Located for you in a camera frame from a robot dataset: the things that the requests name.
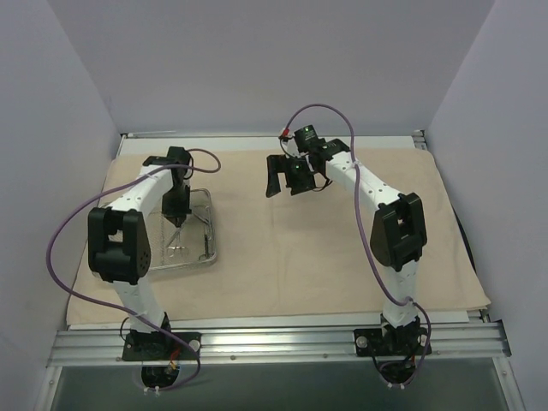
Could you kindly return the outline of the wire mesh instrument tray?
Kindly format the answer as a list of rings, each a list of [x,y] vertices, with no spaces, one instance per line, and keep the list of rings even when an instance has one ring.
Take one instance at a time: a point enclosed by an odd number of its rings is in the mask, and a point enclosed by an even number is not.
[[[88,214],[88,265],[105,281],[136,280],[149,272],[189,270],[217,258],[211,194],[190,188],[190,213],[182,226],[184,258],[169,258],[166,244],[176,227],[162,214],[164,194],[151,182],[130,188],[116,200]],[[209,259],[204,234],[210,236]]]

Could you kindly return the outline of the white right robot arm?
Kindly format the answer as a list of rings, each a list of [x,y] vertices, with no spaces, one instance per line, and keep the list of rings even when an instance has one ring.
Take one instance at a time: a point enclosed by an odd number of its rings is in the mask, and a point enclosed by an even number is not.
[[[321,175],[352,193],[360,238],[373,275],[384,293],[380,332],[385,350],[397,354],[411,343],[407,325],[415,321],[418,263],[427,243],[423,205],[415,193],[403,194],[377,177],[339,139],[319,140],[306,152],[269,155],[265,195],[281,192],[279,176],[293,195],[316,188]]]

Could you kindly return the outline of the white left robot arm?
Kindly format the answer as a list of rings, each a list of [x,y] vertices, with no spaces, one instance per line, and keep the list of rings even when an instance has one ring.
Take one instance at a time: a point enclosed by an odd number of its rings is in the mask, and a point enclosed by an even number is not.
[[[188,167],[192,155],[172,146],[163,157],[150,156],[140,169],[140,182],[103,208],[89,211],[88,265],[110,283],[129,315],[129,344],[153,359],[163,359],[172,350],[170,322],[159,306],[146,274],[152,250],[146,218],[161,204],[162,216],[180,229],[190,214]]]

